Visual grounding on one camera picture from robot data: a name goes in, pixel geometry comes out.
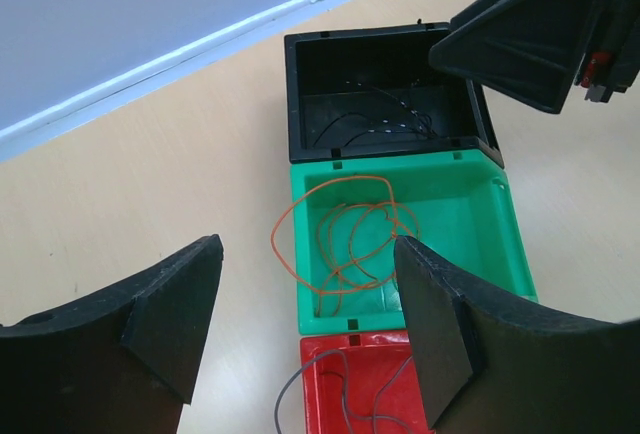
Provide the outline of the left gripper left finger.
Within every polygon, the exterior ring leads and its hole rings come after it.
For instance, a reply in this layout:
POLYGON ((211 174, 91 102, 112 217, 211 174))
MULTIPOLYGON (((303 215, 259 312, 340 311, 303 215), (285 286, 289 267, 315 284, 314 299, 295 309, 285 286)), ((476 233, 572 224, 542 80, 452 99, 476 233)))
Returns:
POLYGON ((1 329, 4 433, 174 433, 223 264, 217 235, 1 329))

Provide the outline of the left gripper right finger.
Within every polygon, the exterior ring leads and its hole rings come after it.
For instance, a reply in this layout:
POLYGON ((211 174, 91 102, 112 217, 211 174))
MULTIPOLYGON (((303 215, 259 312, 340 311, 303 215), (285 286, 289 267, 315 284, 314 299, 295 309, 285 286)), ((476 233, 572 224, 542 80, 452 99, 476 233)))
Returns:
POLYGON ((427 425, 438 433, 635 433, 639 324, 545 307, 411 237, 394 248, 427 425))

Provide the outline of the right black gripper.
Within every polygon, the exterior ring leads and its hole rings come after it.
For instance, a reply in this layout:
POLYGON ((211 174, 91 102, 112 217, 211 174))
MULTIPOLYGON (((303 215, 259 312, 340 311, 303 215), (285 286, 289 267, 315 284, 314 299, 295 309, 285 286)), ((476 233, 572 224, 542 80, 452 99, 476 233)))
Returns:
POLYGON ((607 103, 639 73, 639 0, 476 0, 429 63, 551 114, 575 76, 587 101, 607 103))

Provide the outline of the red plastic bin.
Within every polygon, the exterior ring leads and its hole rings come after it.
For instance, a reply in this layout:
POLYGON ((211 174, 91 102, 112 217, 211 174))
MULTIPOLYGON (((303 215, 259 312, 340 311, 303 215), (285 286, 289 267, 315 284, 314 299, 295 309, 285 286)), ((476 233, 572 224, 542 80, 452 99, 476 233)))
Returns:
POLYGON ((308 433, 428 433, 404 330, 300 340, 308 433))

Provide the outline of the black plastic bin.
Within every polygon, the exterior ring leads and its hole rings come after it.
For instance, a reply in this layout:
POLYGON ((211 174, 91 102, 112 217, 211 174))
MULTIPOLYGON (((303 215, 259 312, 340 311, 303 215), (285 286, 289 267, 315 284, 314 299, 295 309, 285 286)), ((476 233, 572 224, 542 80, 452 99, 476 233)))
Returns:
POLYGON ((429 64, 445 22, 288 34, 292 164, 477 149, 504 164, 481 86, 429 64))

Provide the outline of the green plastic bin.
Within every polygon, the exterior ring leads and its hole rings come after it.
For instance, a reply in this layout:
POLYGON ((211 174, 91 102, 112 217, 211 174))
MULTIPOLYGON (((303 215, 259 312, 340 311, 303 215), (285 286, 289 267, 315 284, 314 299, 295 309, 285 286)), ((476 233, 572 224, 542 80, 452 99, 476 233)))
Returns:
POLYGON ((297 164, 291 186, 303 336, 404 328, 393 231, 538 298, 506 174, 478 150, 297 164))

